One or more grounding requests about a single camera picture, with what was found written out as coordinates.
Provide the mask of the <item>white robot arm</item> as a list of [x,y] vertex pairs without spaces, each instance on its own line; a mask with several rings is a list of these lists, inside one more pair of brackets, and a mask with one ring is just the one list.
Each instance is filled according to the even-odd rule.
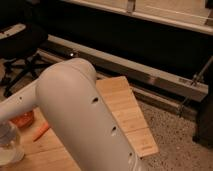
[[51,65],[33,82],[0,102],[0,144],[14,136],[9,120],[38,107],[81,171],[146,171],[96,88],[85,59]]

